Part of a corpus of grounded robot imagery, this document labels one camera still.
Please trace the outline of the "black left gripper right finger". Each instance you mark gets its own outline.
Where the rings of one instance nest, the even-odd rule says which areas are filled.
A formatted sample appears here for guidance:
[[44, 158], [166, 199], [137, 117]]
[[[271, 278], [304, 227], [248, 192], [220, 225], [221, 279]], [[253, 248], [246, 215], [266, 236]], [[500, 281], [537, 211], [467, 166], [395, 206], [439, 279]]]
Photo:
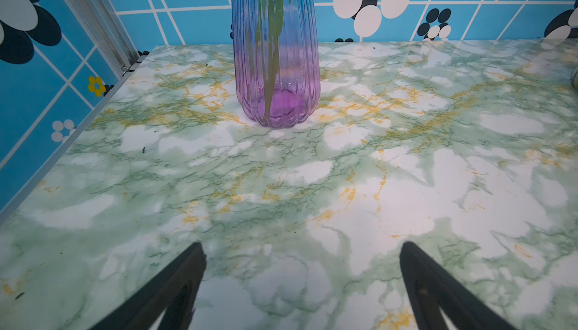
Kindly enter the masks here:
[[400, 251], [400, 269], [419, 329], [513, 329], [481, 302], [417, 244], [407, 241]]

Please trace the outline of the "blue purple ribbed glass vase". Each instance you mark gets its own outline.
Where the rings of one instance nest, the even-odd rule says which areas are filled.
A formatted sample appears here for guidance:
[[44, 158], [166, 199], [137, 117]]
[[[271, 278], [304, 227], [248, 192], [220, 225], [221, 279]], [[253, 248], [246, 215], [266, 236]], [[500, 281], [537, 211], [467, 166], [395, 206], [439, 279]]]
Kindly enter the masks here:
[[321, 95], [314, 0], [232, 0], [236, 96], [262, 126], [304, 122]]

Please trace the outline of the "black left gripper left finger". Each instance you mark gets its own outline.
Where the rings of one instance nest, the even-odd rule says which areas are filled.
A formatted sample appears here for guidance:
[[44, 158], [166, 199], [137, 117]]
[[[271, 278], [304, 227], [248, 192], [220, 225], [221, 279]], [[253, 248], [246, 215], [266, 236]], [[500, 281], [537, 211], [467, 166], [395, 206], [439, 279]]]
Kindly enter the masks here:
[[194, 316], [207, 259], [193, 243], [125, 303], [101, 319], [94, 329], [187, 329]]

